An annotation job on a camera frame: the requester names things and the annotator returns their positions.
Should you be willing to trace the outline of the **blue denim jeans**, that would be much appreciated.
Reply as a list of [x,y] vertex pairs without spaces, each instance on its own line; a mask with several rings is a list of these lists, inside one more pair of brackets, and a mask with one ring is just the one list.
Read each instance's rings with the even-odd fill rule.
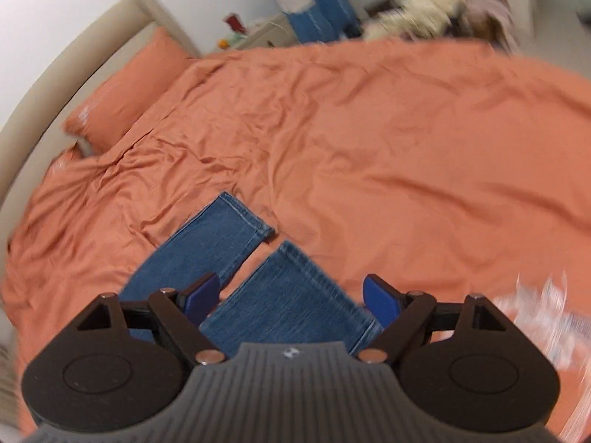
[[[208,272],[226,287],[273,233],[242,202],[223,192],[140,265],[120,298],[140,301],[163,287],[183,290]],[[300,248],[283,241],[199,330],[232,357],[243,343],[342,342],[355,354],[383,328]]]

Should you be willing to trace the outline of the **orange duvet cover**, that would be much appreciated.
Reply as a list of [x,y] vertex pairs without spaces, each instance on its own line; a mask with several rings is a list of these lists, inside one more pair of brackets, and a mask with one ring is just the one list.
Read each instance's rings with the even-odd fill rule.
[[218,54],[109,151],[56,139],[10,243],[22,360],[221,190],[350,291],[376,271],[501,294],[564,269],[590,308],[590,85],[535,60],[395,40]]

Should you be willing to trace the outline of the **orange pillow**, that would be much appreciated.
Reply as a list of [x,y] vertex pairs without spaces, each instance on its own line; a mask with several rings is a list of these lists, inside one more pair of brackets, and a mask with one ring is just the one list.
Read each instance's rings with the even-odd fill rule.
[[193,57],[161,27],[149,43],[65,119],[65,133],[95,154],[112,148],[190,66]]

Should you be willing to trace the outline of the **beige upholstered headboard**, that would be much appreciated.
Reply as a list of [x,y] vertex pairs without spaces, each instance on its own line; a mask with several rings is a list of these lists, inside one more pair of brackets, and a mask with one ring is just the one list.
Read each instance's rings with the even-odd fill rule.
[[160,0],[120,0],[79,34],[27,91],[1,129],[1,198],[42,135],[82,86],[148,26],[166,30],[187,53],[200,53]]

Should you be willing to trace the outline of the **pile of clothes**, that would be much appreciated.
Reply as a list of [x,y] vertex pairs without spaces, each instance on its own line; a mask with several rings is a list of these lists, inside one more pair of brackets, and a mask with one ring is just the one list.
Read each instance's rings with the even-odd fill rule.
[[366,41],[479,39],[508,54],[519,49],[509,0],[377,0],[365,11]]

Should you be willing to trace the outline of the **white bedside table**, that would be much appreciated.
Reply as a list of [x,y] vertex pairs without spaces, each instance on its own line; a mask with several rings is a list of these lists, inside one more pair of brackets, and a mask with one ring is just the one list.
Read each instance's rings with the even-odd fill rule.
[[297,43],[296,34],[287,17],[283,13],[277,13],[250,23],[245,27],[245,33],[231,31],[228,36],[217,42],[215,50],[291,47]]

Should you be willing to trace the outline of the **blue and white curtain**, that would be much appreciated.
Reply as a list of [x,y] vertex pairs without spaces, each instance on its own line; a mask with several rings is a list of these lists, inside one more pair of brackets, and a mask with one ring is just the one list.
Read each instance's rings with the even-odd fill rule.
[[331,43],[362,36],[360,19],[349,0],[276,0],[298,42]]

